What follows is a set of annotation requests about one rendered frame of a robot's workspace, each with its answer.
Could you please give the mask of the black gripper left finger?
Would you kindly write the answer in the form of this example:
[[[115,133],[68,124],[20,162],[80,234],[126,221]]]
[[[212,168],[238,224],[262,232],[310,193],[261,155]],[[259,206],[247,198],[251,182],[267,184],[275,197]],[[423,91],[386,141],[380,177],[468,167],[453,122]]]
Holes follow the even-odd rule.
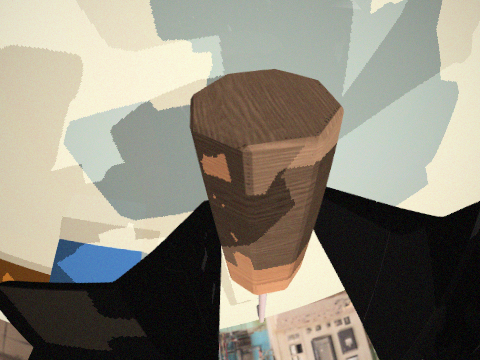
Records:
[[[111,283],[0,283],[35,344],[141,360],[219,360],[221,243],[209,200]]]

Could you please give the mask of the blue block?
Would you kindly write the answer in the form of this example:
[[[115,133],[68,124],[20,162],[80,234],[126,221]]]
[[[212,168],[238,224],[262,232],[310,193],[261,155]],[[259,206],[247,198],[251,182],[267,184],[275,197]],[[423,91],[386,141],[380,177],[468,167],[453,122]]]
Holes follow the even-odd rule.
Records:
[[[140,251],[59,240],[49,283],[113,283],[141,260]]]

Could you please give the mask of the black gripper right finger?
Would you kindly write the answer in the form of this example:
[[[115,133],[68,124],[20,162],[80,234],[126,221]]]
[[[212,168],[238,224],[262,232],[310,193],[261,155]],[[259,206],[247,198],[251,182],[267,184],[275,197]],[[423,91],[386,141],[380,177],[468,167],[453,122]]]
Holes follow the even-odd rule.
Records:
[[[313,232],[379,360],[423,360],[417,347],[480,244],[480,201],[437,217],[327,187]]]

